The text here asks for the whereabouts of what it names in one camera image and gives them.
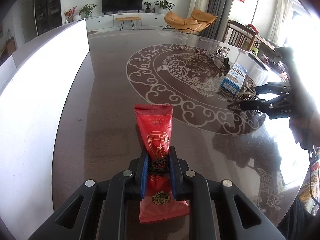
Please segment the wooden dining chair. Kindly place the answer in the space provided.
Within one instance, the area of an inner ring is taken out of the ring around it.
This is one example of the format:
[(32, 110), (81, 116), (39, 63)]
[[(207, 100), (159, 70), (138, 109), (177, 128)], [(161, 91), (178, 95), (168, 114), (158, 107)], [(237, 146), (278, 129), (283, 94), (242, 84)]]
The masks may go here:
[(274, 46), (255, 33), (251, 28), (229, 20), (223, 37), (223, 42), (245, 51), (258, 50), (258, 55), (275, 53)]

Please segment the blue white carton box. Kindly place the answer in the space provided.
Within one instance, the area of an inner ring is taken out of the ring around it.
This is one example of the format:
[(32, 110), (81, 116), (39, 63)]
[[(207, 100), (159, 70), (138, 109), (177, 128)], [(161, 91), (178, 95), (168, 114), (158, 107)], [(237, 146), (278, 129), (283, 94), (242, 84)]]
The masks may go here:
[(236, 95), (244, 84), (246, 74), (247, 69), (236, 62), (223, 78), (220, 87), (227, 92)]

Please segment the small wooden bench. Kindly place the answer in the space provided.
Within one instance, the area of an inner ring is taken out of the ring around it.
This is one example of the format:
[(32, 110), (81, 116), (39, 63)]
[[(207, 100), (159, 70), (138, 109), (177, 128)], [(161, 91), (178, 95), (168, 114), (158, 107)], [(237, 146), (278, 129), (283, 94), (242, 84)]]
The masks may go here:
[(123, 30), (124, 24), (125, 22), (130, 22), (132, 29), (136, 30), (137, 28), (137, 22), (140, 21), (141, 18), (140, 17), (119, 17), (116, 18), (116, 22), (119, 22), (119, 31)]

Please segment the red flower vase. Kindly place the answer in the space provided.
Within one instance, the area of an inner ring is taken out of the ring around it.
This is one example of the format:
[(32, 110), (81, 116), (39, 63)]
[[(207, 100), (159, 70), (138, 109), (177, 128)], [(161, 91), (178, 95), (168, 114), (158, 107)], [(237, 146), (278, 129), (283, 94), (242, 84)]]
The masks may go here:
[(76, 10), (77, 6), (73, 6), (72, 8), (69, 7), (66, 11), (63, 12), (65, 17), (65, 24), (82, 19), (82, 16), (77, 13)]

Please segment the green potted plant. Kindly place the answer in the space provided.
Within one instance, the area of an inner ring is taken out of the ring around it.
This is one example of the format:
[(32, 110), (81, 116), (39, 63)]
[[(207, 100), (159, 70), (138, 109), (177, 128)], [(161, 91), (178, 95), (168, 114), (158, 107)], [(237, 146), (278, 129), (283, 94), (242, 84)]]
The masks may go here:
[(155, 5), (159, 8), (160, 14), (166, 14), (167, 12), (171, 11), (175, 6), (173, 2), (167, 0), (156, 0)]
[(94, 3), (86, 3), (79, 11), (80, 16), (84, 16), (84, 18), (88, 18), (92, 16), (93, 10), (97, 7)]

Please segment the small dark potted plant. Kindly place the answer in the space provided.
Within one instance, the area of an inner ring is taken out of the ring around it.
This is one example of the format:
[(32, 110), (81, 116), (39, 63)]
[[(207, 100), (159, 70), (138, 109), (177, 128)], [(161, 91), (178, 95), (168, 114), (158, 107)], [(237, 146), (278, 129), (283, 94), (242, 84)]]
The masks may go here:
[(146, 13), (150, 13), (151, 12), (152, 3), (151, 2), (145, 2), (144, 5), (145, 5), (145, 12)]

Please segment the green potted plant right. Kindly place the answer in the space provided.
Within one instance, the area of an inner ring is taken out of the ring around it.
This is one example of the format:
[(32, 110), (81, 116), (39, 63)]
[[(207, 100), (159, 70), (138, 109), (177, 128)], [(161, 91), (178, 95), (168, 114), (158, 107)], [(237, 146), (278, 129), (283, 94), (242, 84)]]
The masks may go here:
[(173, 2), (167, 0), (156, 0), (155, 5), (159, 8), (160, 14), (166, 14), (167, 12), (171, 11), (175, 6)]

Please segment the grey curtain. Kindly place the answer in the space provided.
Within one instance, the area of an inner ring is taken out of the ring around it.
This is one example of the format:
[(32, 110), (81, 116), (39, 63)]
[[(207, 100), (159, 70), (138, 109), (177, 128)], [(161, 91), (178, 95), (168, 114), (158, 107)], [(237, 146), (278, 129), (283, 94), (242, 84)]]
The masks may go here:
[(209, 0), (207, 12), (217, 17), (216, 21), (201, 31), (201, 36), (222, 41), (227, 28), (233, 0)]

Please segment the orange lounge chair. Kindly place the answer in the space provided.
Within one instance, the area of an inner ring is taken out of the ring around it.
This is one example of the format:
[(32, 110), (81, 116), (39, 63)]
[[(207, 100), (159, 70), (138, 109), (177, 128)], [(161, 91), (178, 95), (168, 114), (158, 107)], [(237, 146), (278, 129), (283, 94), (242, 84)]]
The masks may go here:
[(193, 9), (189, 18), (182, 18), (172, 11), (164, 16), (164, 21), (167, 24), (166, 28), (171, 27), (185, 34), (199, 33), (212, 25), (216, 20), (216, 15), (196, 8)]

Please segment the red snack packet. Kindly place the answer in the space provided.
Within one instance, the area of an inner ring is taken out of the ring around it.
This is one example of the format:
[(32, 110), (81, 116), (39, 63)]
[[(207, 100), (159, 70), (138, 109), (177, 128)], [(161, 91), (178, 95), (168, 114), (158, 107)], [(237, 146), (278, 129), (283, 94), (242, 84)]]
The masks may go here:
[(172, 105), (135, 105), (137, 125), (149, 154), (146, 192), (139, 211), (142, 224), (161, 222), (189, 213), (186, 201), (174, 199), (170, 184), (172, 114)]

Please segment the black flat television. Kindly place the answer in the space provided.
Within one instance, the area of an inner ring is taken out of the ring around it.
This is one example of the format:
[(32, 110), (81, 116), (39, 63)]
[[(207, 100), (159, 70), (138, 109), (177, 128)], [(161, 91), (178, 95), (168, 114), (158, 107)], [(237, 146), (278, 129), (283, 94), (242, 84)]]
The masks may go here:
[(143, 0), (101, 0), (101, 12), (140, 11)]

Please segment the dark glass display cabinet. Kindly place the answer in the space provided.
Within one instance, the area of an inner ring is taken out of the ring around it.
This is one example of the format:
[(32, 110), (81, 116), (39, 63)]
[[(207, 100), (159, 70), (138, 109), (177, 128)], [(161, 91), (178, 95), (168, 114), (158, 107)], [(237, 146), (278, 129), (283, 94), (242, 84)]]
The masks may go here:
[(62, 25), (61, 0), (34, 0), (37, 34), (40, 36)]

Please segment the pearl beaded hair claw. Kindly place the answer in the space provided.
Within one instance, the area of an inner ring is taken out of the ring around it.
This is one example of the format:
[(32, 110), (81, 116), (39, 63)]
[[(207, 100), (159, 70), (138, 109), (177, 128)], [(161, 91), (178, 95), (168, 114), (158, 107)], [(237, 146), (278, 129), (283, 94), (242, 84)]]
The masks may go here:
[(245, 81), (242, 89), (236, 93), (236, 97), (241, 101), (255, 100), (257, 98), (255, 83), (252, 80)]

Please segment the floral fabric sofa cover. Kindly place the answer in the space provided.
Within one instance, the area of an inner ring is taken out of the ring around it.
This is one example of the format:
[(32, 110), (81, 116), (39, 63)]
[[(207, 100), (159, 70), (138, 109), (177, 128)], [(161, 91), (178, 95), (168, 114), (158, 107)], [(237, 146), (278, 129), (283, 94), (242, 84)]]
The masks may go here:
[(299, 198), (308, 213), (315, 216), (319, 211), (319, 147), (310, 154), (311, 164), (299, 192)]

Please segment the white tv cabinet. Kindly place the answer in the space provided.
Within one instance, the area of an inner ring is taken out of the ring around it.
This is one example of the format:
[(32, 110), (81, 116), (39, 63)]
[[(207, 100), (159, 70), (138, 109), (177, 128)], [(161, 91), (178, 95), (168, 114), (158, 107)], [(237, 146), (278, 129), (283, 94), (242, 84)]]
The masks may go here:
[(158, 13), (124, 13), (89, 17), (86, 19), (87, 31), (122, 31), (122, 30), (161, 30), (167, 26), (164, 14)]

